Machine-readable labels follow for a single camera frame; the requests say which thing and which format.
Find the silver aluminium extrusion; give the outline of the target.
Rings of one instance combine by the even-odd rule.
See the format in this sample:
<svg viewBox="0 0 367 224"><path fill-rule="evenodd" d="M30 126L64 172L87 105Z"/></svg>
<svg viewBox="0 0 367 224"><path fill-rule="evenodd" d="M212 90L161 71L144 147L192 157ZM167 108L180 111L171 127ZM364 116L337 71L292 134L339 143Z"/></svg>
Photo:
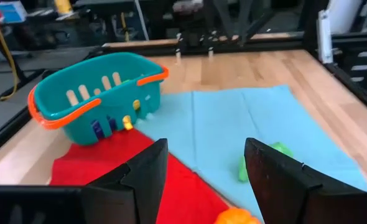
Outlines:
<svg viewBox="0 0 367 224"><path fill-rule="evenodd" d="M323 63L333 63L332 50L332 34L330 30L329 10L321 10L318 12L317 25L317 42L318 42L318 59Z"/></svg>

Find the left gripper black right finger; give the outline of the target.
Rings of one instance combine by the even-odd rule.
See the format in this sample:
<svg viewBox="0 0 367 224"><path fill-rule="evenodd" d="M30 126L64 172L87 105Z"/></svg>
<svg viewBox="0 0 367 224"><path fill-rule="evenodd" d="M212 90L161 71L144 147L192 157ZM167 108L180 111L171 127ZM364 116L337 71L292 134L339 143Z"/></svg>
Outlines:
<svg viewBox="0 0 367 224"><path fill-rule="evenodd" d="M266 224L365 224L365 192L255 138L244 148L252 190Z"/></svg>

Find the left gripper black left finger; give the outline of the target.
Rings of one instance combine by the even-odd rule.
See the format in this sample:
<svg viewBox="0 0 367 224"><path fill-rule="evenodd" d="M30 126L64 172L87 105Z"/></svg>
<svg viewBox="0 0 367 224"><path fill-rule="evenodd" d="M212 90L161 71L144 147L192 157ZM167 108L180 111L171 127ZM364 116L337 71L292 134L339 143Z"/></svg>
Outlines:
<svg viewBox="0 0 367 224"><path fill-rule="evenodd" d="M156 224L167 174L168 144L159 139L82 190L86 224Z"/></svg>

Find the purple toy eggplant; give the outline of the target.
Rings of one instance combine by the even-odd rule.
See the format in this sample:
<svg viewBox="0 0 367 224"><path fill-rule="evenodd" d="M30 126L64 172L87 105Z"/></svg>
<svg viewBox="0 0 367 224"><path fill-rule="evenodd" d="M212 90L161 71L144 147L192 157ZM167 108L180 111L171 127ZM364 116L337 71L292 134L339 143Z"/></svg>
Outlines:
<svg viewBox="0 0 367 224"><path fill-rule="evenodd" d="M108 138L117 130L116 120L110 116L93 120L91 127L98 139Z"/></svg>

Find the light blue cloth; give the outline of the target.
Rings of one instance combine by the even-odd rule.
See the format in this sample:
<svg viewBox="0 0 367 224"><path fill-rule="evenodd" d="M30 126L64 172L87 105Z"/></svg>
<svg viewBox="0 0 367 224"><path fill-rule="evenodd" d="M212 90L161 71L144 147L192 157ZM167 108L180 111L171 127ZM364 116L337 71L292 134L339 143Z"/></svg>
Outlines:
<svg viewBox="0 0 367 224"><path fill-rule="evenodd" d="M238 179L247 138L282 143L308 166L367 191L358 164L323 131L286 85L164 95L160 108L136 124L222 196L261 218L249 183Z"/></svg>

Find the yellow container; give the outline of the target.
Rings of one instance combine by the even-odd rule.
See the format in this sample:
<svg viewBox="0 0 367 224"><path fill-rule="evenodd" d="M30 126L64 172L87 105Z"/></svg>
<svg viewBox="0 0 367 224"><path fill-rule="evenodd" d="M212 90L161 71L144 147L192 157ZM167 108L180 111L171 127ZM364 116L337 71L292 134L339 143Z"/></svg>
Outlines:
<svg viewBox="0 0 367 224"><path fill-rule="evenodd" d="M54 0L54 4L57 12L61 15L73 12L70 0Z"/></svg>

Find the black table frame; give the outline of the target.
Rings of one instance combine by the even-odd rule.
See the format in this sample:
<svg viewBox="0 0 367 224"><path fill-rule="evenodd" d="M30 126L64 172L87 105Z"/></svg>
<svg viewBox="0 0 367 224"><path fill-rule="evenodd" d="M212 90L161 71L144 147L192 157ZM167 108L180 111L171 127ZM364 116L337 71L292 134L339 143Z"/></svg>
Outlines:
<svg viewBox="0 0 367 224"><path fill-rule="evenodd" d="M306 0L303 13L307 13L304 25L304 34L301 37L276 37L270 39L254 39L248 40L243 45L235 44L224 40L220 44L215 44L213 50L215 53L239 53L239 52L268 52L278 50L297 50L304 49L312 56L317 54L316 31L317 26L311 22L317 20L317 13L328 7L329 0ZM341 49L343 55L355 52L367 51L367 34L350 33L335 34L332 37L332 45L334 48ZM91 51L86 58L92 58L104 54L114 52L133 52L143 56L171 56L173 51L179 49L184 55L203 55L206 53L206 46L197 45L191 47L189 44L181 44L178 40L168 40L165 44L157 44L153 40L149 45L135 42L134 45L124 44L110 47L98 47ZM338 78L362 103L367 106L366 86L364 84L354 84L349 79L349 74L343 68L335 63L328 63L325 68ZM3 146L10 138L13 137L24 125L30 120L29 110L25 106L17 112L11 119L7 120L0 128L0 147Z"/></svg>

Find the yellow toy banana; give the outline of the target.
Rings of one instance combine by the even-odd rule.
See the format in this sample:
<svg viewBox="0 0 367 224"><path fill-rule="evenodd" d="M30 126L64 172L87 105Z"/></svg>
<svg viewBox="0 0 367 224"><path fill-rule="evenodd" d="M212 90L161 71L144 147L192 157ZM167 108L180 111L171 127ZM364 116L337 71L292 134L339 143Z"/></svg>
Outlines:
<svg viewBox="0 0 367 224"><path fill-rule="evenodd" d="M132 103L132 107L133 107L135 112L138 112L140 107L141 107L140 101L139 100L134 100L133 103ZM126 115L126 116L123 117L123 126L128 131L133 128L131 117L129 115Z"/></svg>

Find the blue and white box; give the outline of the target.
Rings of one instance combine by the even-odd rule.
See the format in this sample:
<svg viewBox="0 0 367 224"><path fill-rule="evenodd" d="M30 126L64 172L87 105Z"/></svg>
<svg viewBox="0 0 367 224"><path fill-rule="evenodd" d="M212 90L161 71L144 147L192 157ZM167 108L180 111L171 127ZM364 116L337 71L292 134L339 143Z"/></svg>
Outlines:
<svg viewBox="0 0 367 224"><path fill-rule="evenodd" d="M0 2L3 23L21 23L27 18L27 11L20 0Z"/></svg>

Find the red cloth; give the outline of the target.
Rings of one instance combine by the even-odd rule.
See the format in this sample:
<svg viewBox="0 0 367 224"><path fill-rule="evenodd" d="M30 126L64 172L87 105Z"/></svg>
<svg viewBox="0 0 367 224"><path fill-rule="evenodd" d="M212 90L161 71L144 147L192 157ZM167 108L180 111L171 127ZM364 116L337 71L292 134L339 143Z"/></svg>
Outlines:
<svg viewBox="0 0 367 224"><path fill-rule="evenodd" d="M54 160L51 185L85 185L112 171L150 146L153 140L136 129L118 131L90 146L72 144ZM173 155L157 224L214 224L227 204L197 174Z"/></svg>

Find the orange toy tangerine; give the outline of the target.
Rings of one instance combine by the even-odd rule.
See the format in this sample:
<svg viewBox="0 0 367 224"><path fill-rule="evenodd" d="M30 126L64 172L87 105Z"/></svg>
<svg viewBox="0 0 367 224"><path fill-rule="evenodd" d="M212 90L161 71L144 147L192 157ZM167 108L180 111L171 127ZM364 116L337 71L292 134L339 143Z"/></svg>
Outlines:
<svg viewBox="0 0 367 224"><path fill-rule="evenodd" d="M261 222L249 211L231 207L221 212L214 224L261 224Z"/></svg>

